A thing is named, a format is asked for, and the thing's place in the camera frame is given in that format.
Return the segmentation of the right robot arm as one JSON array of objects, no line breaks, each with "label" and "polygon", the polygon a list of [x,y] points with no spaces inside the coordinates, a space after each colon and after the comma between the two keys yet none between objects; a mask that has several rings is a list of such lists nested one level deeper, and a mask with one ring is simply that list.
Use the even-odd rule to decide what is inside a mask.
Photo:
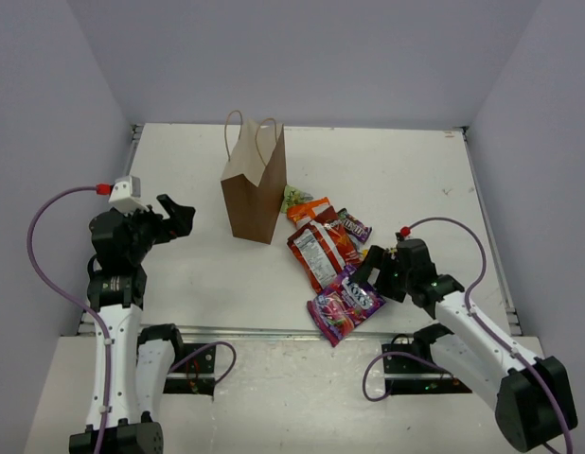
[{"label": "right robot arm", "polygon": [[411,298],[433,324],[415,332],[410,358],[422,371],[458,378],[494,412],[496,424],[517,451],[548,446],[558,436],[573,450],[577,415],[566,368],[520,345],[448,274],[440,274],[421,239],[405,239],[394,252],[373,246],[350,280],[375,273],[377,292],[395,301]]}]

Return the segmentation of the red Doritos chip bag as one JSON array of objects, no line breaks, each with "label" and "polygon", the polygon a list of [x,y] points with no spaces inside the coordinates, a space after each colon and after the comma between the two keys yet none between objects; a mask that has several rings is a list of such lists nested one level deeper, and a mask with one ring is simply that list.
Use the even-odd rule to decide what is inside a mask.
[{"label": "red Doritos chip bag", "polygon": [[347,265],[358,267],[359,249],[364,245],[350,236],[332,205],[301,226],[287,239],[287,246],[319,293]]}]

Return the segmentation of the purple Fox's candy bag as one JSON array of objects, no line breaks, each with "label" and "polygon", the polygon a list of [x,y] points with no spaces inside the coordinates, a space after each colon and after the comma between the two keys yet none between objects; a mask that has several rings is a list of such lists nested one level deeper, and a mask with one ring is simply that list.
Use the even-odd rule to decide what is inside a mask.
[{"label": "purple Fox's candy bag", "polygon": [[332,347],[386,304],[367,281],[360,284],[351,281],[356,271],[353,265],[345,266],[330,284],[307,302],[313,322]]}]

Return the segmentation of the brown paper bag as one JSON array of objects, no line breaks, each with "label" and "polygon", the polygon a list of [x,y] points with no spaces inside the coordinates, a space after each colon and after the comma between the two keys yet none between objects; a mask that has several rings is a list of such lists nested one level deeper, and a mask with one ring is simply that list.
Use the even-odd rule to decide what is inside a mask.
[{"label": "brown paper bag", "polygon": [[287,185],[284,125],[243,117],[236,144],[224,145],[221,186],[232,235],[269,244]]}]

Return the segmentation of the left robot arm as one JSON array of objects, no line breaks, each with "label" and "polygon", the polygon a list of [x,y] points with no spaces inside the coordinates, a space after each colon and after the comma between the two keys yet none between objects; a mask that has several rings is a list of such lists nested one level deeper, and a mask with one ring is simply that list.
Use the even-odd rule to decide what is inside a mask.
[{"label": "left robot arm", "polygon": [[151,248],[188,236],[194,208],[157,198],[163,214],[116,208],[89,225],[96,270],[87,297],[97,351],[93,399],[84,432],[69,439],[72,453],[161,453],[160,400],[168,372],[180,369],[186,348],[173,323],[142,327],[147,283],[142,262]]}]

